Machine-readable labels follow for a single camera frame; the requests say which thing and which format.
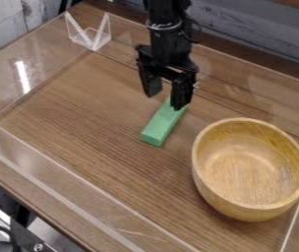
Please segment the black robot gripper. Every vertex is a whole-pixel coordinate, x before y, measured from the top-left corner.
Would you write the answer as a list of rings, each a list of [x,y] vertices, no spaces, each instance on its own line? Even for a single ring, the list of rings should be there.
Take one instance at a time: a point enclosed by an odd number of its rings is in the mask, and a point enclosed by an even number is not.
[[[162,78],[172,80],[171,107],[175,111],[191,103],[198,67],[190,59],[192,37],[191,21],[155,24],[148,21],[151,44],[139,43],[138,71],[146,95],[152,97],[162,89]]]

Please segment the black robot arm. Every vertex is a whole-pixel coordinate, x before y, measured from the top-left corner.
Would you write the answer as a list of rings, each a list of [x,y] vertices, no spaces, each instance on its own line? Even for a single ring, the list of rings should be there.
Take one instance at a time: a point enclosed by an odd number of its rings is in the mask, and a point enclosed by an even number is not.
[[[190,0],[143,0],[148,12],[146,27],[151,44],[138,44],[136,65],[146,95],[152,97],[163,89],[162,79],[172,83],[171,107],[175,111],[191,103],[198,66],[190,59],[192,25],[187,14]]]

